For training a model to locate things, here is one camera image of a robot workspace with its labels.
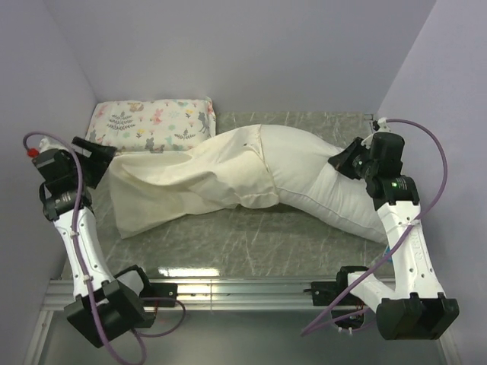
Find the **cream satin pillowcase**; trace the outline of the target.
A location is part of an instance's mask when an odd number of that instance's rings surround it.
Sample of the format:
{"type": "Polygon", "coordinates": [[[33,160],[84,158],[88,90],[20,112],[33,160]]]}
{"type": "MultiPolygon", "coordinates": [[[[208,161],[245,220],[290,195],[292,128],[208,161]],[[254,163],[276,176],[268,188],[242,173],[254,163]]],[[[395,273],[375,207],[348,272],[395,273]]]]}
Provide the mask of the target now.
{"type": "Polygon", "coordinates": [[[267,167],[260,125],[224,132],[188,151],[114,157],[107,171],[122,238],[185,215],[279,203],[267,167]]]}

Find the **white pillow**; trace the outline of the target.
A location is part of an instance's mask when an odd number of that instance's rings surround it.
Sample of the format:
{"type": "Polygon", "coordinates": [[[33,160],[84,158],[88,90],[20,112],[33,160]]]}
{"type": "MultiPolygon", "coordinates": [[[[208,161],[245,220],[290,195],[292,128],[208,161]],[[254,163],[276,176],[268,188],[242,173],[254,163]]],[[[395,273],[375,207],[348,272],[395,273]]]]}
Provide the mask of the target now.
{"type": "Polygon", "coordinates": [[[263,157],[279,201],[325,224],[376,243],[387,242],[365,182],[339,174],[328,162],[342,151],[316,135],[283,125],[260,128],[263,157]]]}

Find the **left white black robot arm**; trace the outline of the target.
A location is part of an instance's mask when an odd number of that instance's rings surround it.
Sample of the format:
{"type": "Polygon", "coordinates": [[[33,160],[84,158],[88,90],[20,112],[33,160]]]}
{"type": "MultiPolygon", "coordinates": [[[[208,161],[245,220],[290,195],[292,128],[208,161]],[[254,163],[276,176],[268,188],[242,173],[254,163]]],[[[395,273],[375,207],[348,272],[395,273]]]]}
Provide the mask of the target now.
{"type": "Polygon", "coordinates": [[[100,348],[136,328],[149,327],[154,315],[144,305],[154,288],[137,265],[112,275],[97,237],[90,189],[97,187],[116,149],[75,137],[69,144],[44,136],[29,152],[43,177],[39,196],[67,252],[73,277],[73,303],[64,308],[68,322],[100,348]]]}

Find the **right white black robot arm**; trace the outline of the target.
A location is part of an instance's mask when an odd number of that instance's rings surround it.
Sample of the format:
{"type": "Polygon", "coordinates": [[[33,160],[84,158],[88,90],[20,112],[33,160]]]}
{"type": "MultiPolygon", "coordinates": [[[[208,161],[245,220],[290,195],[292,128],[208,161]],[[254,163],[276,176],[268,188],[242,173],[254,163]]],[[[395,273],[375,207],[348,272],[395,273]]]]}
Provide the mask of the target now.
{"type": "Polygon", "coordinates": [[[336,276],[336,298],[350,304],[359,299],[371,309],[386,340],[437,340],[460,314],[457,300],[446,296],[429,258],[419,193],[413,178],[402,173],[404,139],[376,132],[356,138],[329,159],[349,179],[363,179],[366,192],[387,235],[395,287],[378,280],[375,267],[344,266],[336,276]]]}

